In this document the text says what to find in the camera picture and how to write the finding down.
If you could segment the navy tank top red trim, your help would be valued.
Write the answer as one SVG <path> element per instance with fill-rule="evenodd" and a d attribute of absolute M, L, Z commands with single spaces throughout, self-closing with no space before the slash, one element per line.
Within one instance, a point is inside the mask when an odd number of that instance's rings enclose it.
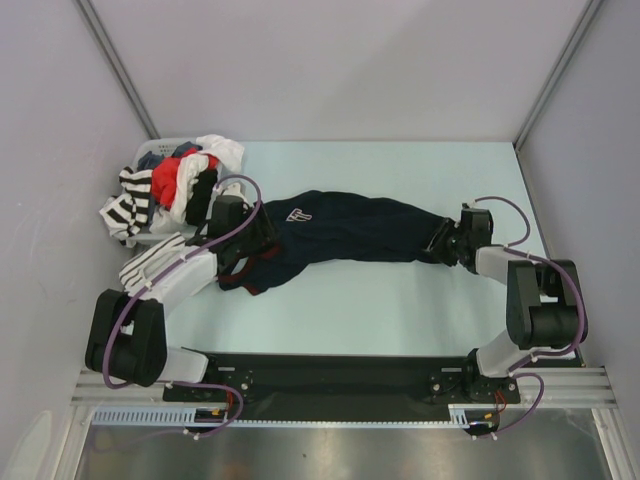
<path fill-rule="evenodd" d="M 455 225 L 447 217 L 389 198 L 311 190 L 263 208 L 277 232 L 275 245 L 218 275 L 223 291 L 259 295 L 311 264 L 332 260 L 438 264 L 432 247 Z"/>

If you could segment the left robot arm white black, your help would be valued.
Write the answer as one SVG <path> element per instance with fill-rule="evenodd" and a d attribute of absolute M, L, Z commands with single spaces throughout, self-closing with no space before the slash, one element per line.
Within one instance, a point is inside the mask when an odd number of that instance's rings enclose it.
<path fill-rule="evenodd" d="M 262 202 L 217 197 L 192 234 L 177 232 L 149 247 L 122 269 L 121 290 L 98 296 L 85 366 L 113 389 L 178 382 L 199 399 L 214 397 L 220 374 L 208 367 L 205 354 L 169 345 L 167 319 L 235 260 L 264 251 L 276 238 Z"/>

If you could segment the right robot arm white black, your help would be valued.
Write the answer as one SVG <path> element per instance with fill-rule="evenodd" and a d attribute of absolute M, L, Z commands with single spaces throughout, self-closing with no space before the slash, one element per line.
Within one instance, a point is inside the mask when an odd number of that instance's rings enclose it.
<path fill-rule="evenodd" d="M 506 390 L 520 368 L 541 357 L 572 354 L 588 336 L 578 269 L 569 259 L 547 259 L 493 242 L 490 211 L 462 206 L 427 252 L 447 266 L 506 287 L 505 329 L 465 359 L 456 389 L 474 403 Z"/>

